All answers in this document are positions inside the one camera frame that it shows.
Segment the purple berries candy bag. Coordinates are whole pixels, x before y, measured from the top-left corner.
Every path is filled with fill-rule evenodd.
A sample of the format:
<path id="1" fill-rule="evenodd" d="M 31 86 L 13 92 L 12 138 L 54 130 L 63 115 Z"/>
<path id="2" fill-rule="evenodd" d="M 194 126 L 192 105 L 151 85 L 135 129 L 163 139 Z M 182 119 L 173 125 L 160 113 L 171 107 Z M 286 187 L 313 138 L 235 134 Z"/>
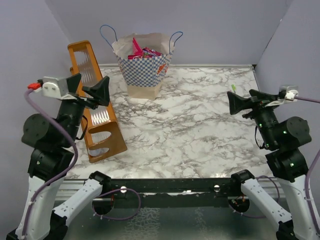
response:
<path id="1" fill-rule="evenodd" d="M 154 49 L 145 47 L 142 49 L 142 58 L 155 58 L 155 57 L 160 57 L 163 54 L 161 52 L 158 52 Z"/>

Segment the red chips bag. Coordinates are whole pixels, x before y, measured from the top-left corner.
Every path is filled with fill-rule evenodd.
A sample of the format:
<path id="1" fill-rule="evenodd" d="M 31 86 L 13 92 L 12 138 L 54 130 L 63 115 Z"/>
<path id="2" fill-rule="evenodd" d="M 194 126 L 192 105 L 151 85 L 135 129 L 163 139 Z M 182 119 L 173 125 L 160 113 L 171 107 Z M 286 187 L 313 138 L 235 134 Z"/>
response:
<path id="1" fill-rule="evenodd" d="M 136 38 L 132 38 L 132 54 L 128 55 L 127 58 L 129 60 L 138 59 L 143 57 L 143 50 L 137 42 Z"/>

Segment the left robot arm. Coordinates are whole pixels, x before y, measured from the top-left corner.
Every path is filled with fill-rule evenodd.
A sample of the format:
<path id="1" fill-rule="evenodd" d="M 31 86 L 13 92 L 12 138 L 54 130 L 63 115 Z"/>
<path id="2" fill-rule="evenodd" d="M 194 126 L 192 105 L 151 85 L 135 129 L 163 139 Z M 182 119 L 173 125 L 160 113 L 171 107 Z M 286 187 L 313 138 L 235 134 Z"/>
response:
<path id="1" fill-rule="evenodd" d="M 60 206 L 55 198 L 67 172 L 77 162 L 75 141 L 86 108 L 96 109 L 110 102 L 109 77 L 91 87 L 85 86 L 87 97 L 77 94 L 81 74 L 68 78 L 44 77 L 27 87 L 31 93 L 60 100 L 56 118 L 50 117 L 33 101 L 36 113 L 23 125 L 22 142 L 33 148 L 28 167 L 28 195 L 19 226 L 7 234 L 9 240 L 61 240 L 71 221 L 94 198 L 106 197 L 111 178 L 99 171 L 92 173 L 83 187 Z"/>

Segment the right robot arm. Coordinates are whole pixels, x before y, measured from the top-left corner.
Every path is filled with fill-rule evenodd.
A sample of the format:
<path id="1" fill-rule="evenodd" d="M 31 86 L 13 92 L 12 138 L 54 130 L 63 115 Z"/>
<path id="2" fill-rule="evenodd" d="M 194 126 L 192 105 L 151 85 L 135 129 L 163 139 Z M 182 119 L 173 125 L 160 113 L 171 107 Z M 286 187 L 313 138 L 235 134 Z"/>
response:
<path id="1" fill-rule="evenodd" d="M 319 160 L 316 155 L 311 166 L 307 165 L 299 148 L 311 142 L 308 122 L 293 116 L 279 122 L 274 110 L 283 104 L 300 100 L 296 86 L 282 86 L 278 94 L 268 94 L 251 89 L 248 98 L 232 91 L 227 92 L 231 115 L 249 110 L 244 119 L 256 123 L 263 144 L 260 149 L 269 150 L 267 164 L 282 187 L 289 210 L 281 207 L 259 184 L 248 170 L 232 174 L 229 189 L 236 195 L 244 194 L 270 221 L 279 240 L 318 240 L 320 215 L 310 187 L 312 170 Z"/>

